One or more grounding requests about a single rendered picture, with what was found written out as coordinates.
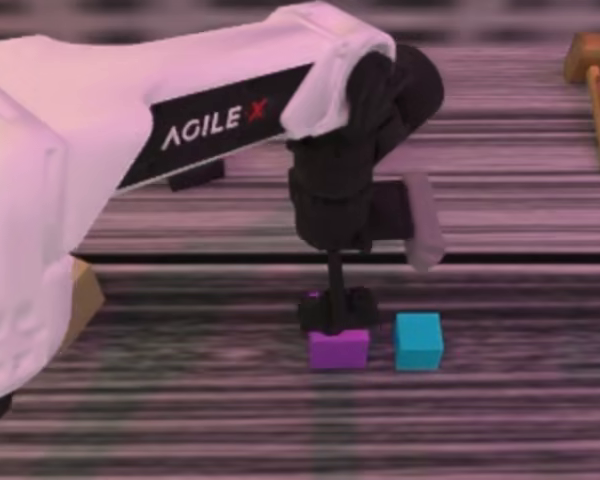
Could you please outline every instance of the hammer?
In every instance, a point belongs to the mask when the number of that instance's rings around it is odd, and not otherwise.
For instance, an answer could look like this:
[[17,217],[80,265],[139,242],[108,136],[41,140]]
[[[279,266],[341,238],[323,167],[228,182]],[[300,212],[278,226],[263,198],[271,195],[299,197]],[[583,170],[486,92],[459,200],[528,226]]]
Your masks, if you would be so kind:
[[564,78],[569,83],[586,81],[600,147],[600,33],[578,33],[573,37],[564,62]]

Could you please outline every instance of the cube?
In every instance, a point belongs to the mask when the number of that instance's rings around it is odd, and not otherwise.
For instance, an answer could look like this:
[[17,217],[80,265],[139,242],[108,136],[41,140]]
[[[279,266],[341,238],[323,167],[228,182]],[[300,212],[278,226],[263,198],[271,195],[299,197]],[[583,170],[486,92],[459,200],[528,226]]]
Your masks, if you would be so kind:
[[394,329],[396,370],[436,370],[444,352],[438,313],[399,313]]
[[309,367],[360,369],[367,365],[369,330],[344,330],[338,335],[309,332]]

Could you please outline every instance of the teal cube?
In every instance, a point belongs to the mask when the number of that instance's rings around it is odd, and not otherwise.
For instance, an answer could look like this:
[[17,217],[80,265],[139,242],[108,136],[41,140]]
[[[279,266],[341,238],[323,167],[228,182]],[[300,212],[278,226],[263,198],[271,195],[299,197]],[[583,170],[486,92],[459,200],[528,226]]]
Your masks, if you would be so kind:
[[444,352],[437,313],[399,313],[394,328],[396,370],[436,370]]

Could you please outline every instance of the dark gap line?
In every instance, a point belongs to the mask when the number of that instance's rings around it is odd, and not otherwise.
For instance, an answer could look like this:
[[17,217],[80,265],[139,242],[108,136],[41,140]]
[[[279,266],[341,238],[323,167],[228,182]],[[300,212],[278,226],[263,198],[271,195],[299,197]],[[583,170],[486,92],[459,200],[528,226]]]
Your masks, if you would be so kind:
[[[76,254],[94,265],[321,265],[321,253],[229,253],[229,254]],[[404,254],[343,254],[345,263],[354,265],[399,265]],[[443,265],[600,265],[600,253],[450,253]]]

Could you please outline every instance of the red x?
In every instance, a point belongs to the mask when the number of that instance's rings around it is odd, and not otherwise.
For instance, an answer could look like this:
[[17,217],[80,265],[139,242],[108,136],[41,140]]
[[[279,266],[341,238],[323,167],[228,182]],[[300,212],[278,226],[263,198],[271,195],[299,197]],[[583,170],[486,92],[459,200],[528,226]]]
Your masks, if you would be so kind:
[[257,118],[264,118],[264,107],[267,105],[267,99],[263,98],[257,102],[251,102],[251,113],[249,114],[249,123]]

